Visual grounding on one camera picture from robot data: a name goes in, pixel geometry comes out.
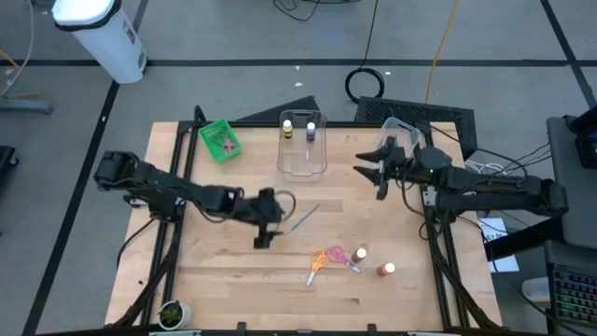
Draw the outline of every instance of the small jar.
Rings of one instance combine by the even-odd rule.
[[[315,123],[310,122],[307,124],[307,142],[312,143],[315,141]]]
[[[356,251],[351,255],[351,260],[354,263],[359,263],[362,259],[367,256],[367,250],[364,247],[359,247]]]
[[[292,122],[290,122],[290,120],[284,120],[284,123],[282,124],[282,133],[284,134],[284,139],[292,138]]]
[[[396,266],[392,262],[384,263],[378,267],[377,274],[380,276],[386,276],[392,274],[396,270]]]

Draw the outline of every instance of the green basket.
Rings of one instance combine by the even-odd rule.
[[[231,157],[240,154],[243,150],[241,143],[236,138],[236,134],[234,134],[225,119],[220,119],[205,127],[201,127],[199,129],[199,134],[214,161],[226,161]],[[225,152],[223,148],[227,138],[229,138],[230,142],[234,145],[234,149],[230,152]]]

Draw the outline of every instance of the scissor blade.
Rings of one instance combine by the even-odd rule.
[[[358,267],[356,267],[356,265],[354,265],[350,261],[346,262],[346,266],[348,266],[349,269],[355,271],[356,273],[361,273],[361,270],[359,270]]]
[[[309,278],[307,278],[307,287],[311,286],[311,283],[313,282],[314,278],[315,278],[315,272],[311,272],[311,274],[309,275]]]

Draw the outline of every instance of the plastic bin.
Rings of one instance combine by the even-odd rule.
[[[292,138],[285,139],[282,124],[292,122]],[[315,124],[315,138],[307,141],[307,124]],[[287,181],[313,182],[321,178],[327,168],[327,118],[320,111],[287,110],[280,114],[278,140],[278,170]]]
[[[236,138],[236,134],[234,134],[234,131],[225,119],[220,119],[205,127],[201,127],[199,134],[214,161],[226,161],[235,155],[241,154],[241,151],[243,151],[241,143]],[[230,139],[230,142],[234,145],[233,150],[224,150],[226,139]]]
[[[418,128],[412,127],[398,118],[391,117],[386,119],[383,123],[382,131],[373,141],[372,150],[382,147],[388,136],[396,137],[396,144],[404,148],[404,154],[407,158],[412,156],[414,149],[421,143],[422,139],[421,131]],[[367,166],[368,168],[379,167],[378,163],[372,162],[363,162],[359,164]]]
[[[52,15],[56,27],[72,33],[117,83],[143,78],[146,51],[121,0],[56,0]]]

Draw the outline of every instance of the bottle cap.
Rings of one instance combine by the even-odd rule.
[[[396,270],[396,266],[394,266],[392,262],[386,263],[385,265],[383,265],[383,268],[388,273],[393,273]]]
[[[359,258],[364,258],[367,256],[367,250],[363,247],[360,247],[356,250],[356,256]]]

